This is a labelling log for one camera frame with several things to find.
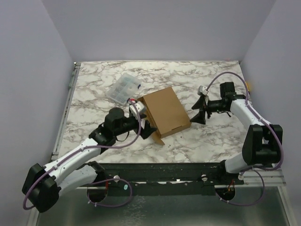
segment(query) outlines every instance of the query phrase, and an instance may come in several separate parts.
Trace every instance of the wall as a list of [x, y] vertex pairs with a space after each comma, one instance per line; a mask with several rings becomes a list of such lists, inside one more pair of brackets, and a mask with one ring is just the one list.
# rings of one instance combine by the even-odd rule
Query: wall
[[49, 161], [74, 67], [40, 0], [1, 1], [0, 225], [26, 225], [28, 169]]
[[74, 61], [242, 60], [274, 0], [43, 0]]
[[242, 61], [256, 109], [284, 130], [283, 172], [301, 225], [301, 1], [277, 0]]

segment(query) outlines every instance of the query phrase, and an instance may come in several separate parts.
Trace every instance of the plastic container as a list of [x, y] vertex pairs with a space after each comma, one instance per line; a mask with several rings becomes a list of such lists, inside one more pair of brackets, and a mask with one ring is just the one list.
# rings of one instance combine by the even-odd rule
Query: plastic container
[[124, 73], [106, 93], [106, 95], [108, 98], [116, 101], [117, 103], [125, 105], [127, 100], [133, 97], [140, 86], [141, 80]]

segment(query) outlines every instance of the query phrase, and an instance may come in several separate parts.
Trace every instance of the clear plastic tray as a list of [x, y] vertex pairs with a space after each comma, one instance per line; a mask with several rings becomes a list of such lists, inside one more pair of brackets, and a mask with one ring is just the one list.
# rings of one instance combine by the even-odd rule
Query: clear plastic tray
[[141, 80], [124, 73], [106, 93], [106, 95], [108, 98], [116, 101], [117, 103], [125, 105], [127, 100], [133, 97], [140, 86]]

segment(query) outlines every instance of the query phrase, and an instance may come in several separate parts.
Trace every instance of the brown box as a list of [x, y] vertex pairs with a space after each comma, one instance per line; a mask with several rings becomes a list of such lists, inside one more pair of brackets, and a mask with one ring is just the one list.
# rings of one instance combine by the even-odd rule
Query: brown box
[[151, 135], [157, 144], [164, 145], [161, 138], [191, 126], [188, 114], [171, 87], [147, 94], [138, 100], [146, 106], [146, 116], [151, 126], [158, 128]]

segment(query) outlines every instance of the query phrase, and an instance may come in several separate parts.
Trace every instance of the white marble surface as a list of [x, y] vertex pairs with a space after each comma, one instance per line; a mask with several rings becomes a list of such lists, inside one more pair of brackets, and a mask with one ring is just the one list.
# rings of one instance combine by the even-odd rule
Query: white marble surface
[[[198, 99], [199, 85], [208, 85], [217, 74], [224, 71], [242, 75], [237, 61], [82, 63], [59, 156], [77, 147], [103, 122], [109, 109], [117, 105], [106, 97], [105, 92], [123, 73], [143, 81], [142, 88], [135, 97], [172, 86], [191, 118], [198, 112], [191, 110], [191, 107]], [[210, 99], [219, 99], [219, 85], [225, 81], [234, 81], [237, 93], [245, 94], [241, 81], [227, 74], [220, 77], [210, 88]], [[129, 142], [134, 136], [135, 133], [131, 132], [125, 142]], [[164, 138], [165, 146], [155, 144], [151, 137], [146, 140], [139, 138], [130, 147], [109, 149], [93, 160], [139, 163], [215, 162], [239, 153], [245, 136], [246, 129], [235, 116], [230, 118], [225, 113], [215, 113], [207, 120], [206, 125], [193, 123], [191, 128]]]

